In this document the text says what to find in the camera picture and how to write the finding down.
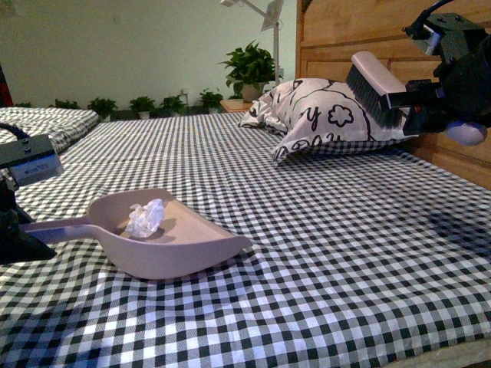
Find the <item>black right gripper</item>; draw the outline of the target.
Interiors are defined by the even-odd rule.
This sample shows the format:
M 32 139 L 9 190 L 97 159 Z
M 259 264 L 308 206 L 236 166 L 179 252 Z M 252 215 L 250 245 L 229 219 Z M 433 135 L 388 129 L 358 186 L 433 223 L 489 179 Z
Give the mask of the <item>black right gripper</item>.
M 383 96 L 383 111 L 407 107 L 407 135 L 444 132 L 486 135 L 490 127 L 490 36 L 437 72 L 438 82 L 416 80 Z

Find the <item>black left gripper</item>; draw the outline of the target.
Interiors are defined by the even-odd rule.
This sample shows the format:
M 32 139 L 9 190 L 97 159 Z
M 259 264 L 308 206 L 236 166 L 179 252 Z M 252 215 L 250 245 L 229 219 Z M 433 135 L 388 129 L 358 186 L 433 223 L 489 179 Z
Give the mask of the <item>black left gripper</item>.
M 52 259 L 57 253 L 21 229 L 33 219 L 16 203 L 15 192 L 1 180 L 1 264 Z

